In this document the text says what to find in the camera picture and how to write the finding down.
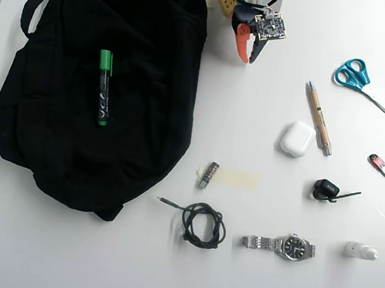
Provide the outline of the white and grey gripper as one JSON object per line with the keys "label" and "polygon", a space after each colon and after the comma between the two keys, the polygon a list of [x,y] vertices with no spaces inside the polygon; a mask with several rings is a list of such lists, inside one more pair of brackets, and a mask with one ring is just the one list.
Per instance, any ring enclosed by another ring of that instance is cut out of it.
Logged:
{"label": "white and grey gripper", "polygon": [[256,36],[250,58],[248,58],[246,47],[251,34],[250,28],[254,27],[255,16],[260,14],[262,14],[262,11],[258,8],[241,4],[235,5],[232,12],[232,28],[235,33],[236,48],[244,63],[252,64],[268,42],[267,40],[260,40]]}

